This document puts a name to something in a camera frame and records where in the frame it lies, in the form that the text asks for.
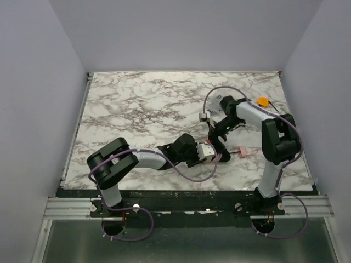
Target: purple cable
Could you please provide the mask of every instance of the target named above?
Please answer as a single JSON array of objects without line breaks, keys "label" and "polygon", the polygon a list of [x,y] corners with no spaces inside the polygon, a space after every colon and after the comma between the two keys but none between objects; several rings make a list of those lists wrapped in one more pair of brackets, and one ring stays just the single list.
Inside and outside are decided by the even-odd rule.
[{"label": "purple cable", "polygon": [[[126,208],[118,208],[118,209],[115,209],[115,208],[109,207],[109,206],[106,204],[105,200],[103,199],[103,195],[102,195],[102,193],[101,193],[101,191],[100,191],[100,188],[99,188],[99,186],[98,186],[96,180],[93,179],[93,177],[92,177],[96,170],[98,170],[98,169],[99,169],[101,166],[103,166],[104,164],[106,164],[106,163],[108,163],[108,162],[111,162],[113,159],[119,158],[120,156],[125,155],[126,153],[139,151],[139,152],[153,153],[153,154],[156,154],[156,155],[161,156],[162,158],[164,158],[164,159],[173,167],[173,169],[174,169],[179,175],[181,175],[182,177],[188,179],[189,181],[192,181],[192,182],[204,182],[204,181],[210,179],[210,178],[215,174],[215,172],[216,172],[216,170],[217,170],[217,164],[218,164],[218,158],[217,158],[216,149],[214,148],[214,146],[213,146],[212,144],[210,144],[210,143],[208,143],[208,144],[212,147],[212,149],[213,149],[213,151],[214,151],[215,160],[214,160],[214,168],[213,168],[213,171],[211,172],[211,174],[210,174],[208,177],[206,177],[206,178],[204,178],[204,179],[194,180],[194,179],[192,179],[192,178],[190,178],[190,177],[187,177],[187,176],[184,175],[177,167],[175,167],[175,165],[171,162],[171,160],[169,160],[165,155],[163,155],[162,153],[153,151],[153,150],[148,150],[148,149],[141,149],[141,150],[130,149],[130,150],[125,150],[125,151],[123,151],[123,152],[117,153],[117,154],[111,156],[110,158],[104,160],[102,163],[98,164],[96,167],[94,167],[94,168],[90,171],[90,173],[88,174],[88,178],[89,178],[92,182],[94,182],[94,183],[96,184],[98,193],[99,193],[100,196],[101,196],[101,201],[103,202],[103,204],[104,204],[104,206],[106,207],[107,210],[109,210],[109,211],[114,211],[114,212],[133,210],[133,209],[134,209],[133,207],[126,207]],[[145,235],[142,236],[142,237],[138,237],[138,238],[129,238],[129,239],[121,238],[121,237],[116,237],[116,236],[109,236],[109,235],[106,234],[106,232],[105,232],[105,226],[102,224],[101,228],[102,228],[102,231],[103,231],[104,235],[107,236],[107,237],[110,237],[110,238],[112,238],[112,239],[115,239],[115,240],[119,240],[119,241],[132,241],[132,242],[134,242],[134,241],[141,241],[141,240],[144,240],[145,238],[149,237],[149,236],[151,235],[153,229],[154,229],[154,218],[152,217],[152,214],[151,214],[149,211],[147,211],[145,208],[140,207],[139,209],[140,209],[141,211],[146,212],[146,213],[148,214],[148,216],[150,217],[150,220],[151,220],[151,227],[150,227],[150,229],[149,229],[149,231],[148,231],[147,234],[145,234]]]},{"label": "purple cable", "polygon": [[206,101],[207,101],[207,99],[208,99],[208,96],[209,96],[213,91],[215,91],[215,90],[217,90],[217,89],[223,89],[223,88],[233,89],[233,90],[239,92],[239,93],[246,99],[246,101],[250,104],[250,106],[254,107],[255,109],[257,109],[257,110],[259,110],[259,111],[261,111],[261,112],[263,112],[263,113],[266,113],[266,114],[268,114],[268,115],[270,115],[270,116],[273,116],[273,117],[275,117],[275,118],[278,118],[278,119],[282,120],[282,121],[285,122],[287,125],[289,125],[289,126],[296,132],[297,136],[299,137],[300,142],[301,142],[300,151],[299,151],[298,155],[297,155],[293,160],[290,160],[290,161],[288,161],[287,163],[285,163],[285,164],[283,164],[283,165],[281,166],[281,168],[280,168],[280,170],[279,170],[279,173],[278,173],[277,180],[276,180],[276,182],[275,182],[275,188],[277,189],[277,192],[278,192],[278,195],[279,195],[280,198],[283,198],[283,196],[288,196],[288,195],[289,195],[289,196],[293,196],[294,198],[298,199],[298,200],[301,202],[301,204],[302,204],[302,206],[303,206],[303,208],[304,208],[304,210],[305,210],[305,212],[306,212],[306,222],[305,222],[304,227],[303,227],[300,231],[298,231],[296,234],[291,235],[291,236],[287,236],[287,237],[275,237],[275,236],[271,236],[271,235],[266,235],[266,234],[264,234],[264,233],[259,232],[259,231],[255,228],[255,226],[254,226],[253,224],[252,224],[252,227],[253,227],[253,229],[254,229],[259,235],[265,236],[265,237],[270,237],[270,238],[275,238],[275,239],[289,239],[289,238],[293,238],[293,237],[297,237],[297,236],[301,235],[301,234],[306,230],[307,225],[308,225],[308,222],[309,222],[309,218],[308,218],[308,213],[307,213],[307,207],[306,207],[306,205],[303,203],[303,201],[302,201],[299,197],[297,197],[296,195],[294,195],[294,194],[292,194],[292,193],[284,193],[283,195],[280,195],[280,192],[279,192],[279,183],[280,183],[280,180],[281,180],[281,178],[282,178],[282,175],[283,175],[283,172],[284,172],[284,168],[286,168],[289,164],[291,164],[291,163],[295,162],[297,159],[299,159],[299,158],[301,157],[302,153],[303,153],[303,146],[302,146],[302,141],[301,141],[300,132],[296,129],[296,127],[295,127],[292,123],[290,123],[289,121],[287,121],[287,120],[284,119],[283,117],[281,117],[281,116],[279,116],[279,115],[277,115],[277,114],[268,112],[268,111],[262,109],[261,107],[259,107],[259,106],[255,105],[255,104],[253,104],[252,102],[250,102],[250,100],[248,99],[248,97],[245,95],[244,92],[242,92],[240,89],[234,88],[234,87],[232,87],[232,86],[226,86],[226,85],[224,85],[224,86],[218,86],[218,87],[215,87],[215,88],[211,89],[211,90],[207,93],[207,95],[205,96],[205,100],[203,101],[203,112],[204,112],[204,113],[206,113]]}]

